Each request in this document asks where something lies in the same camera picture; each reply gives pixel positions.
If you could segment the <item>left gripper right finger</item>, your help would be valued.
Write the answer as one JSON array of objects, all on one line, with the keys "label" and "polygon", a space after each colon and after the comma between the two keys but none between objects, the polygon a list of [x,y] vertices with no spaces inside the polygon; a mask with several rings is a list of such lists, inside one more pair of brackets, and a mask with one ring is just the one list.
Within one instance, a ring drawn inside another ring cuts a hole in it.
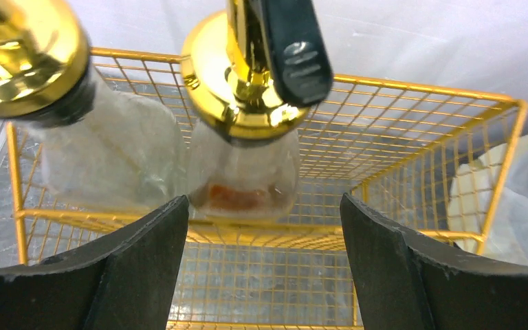
[{"label": "left gripper right finger", "polygon": [[528,266],[436,241],[350,194],[340,218],[366,329],[528,329]]}]

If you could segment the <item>clear oil bottle gold spout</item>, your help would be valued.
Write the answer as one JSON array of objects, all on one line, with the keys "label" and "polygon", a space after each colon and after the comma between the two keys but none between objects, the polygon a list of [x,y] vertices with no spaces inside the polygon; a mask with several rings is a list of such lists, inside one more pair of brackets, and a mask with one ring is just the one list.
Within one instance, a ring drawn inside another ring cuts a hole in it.
[{"label": "clear oil bottle gold spout", "polygon": [[184,192],[173,112],[108,86],[64,1],[0,1],[0,120],[41,143],[43,184],[65,203],[146,214]]}]

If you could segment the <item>brown-sauce bottle gold spout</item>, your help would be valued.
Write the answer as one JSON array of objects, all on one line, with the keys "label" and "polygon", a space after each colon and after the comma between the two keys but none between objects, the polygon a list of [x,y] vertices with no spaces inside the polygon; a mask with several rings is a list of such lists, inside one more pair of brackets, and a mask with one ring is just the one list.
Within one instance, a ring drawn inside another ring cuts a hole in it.
[{"label": "brown-sauce bottle gold spout", "polygon": [[181,75],[197,116],[188,198],[215,221],[275,221],[298,195],[298,127],[333,70],[312,1],[229,1],[187,36]]}]

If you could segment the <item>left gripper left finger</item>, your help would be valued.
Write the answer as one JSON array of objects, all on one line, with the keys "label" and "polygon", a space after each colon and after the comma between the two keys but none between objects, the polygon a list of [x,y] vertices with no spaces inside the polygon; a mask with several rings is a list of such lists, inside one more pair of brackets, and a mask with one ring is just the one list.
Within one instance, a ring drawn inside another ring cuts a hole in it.
[{"label": "left gripper left finger", "polygon": [[0,268],[0,329],[165,329],[188,200],[36,265]]}]

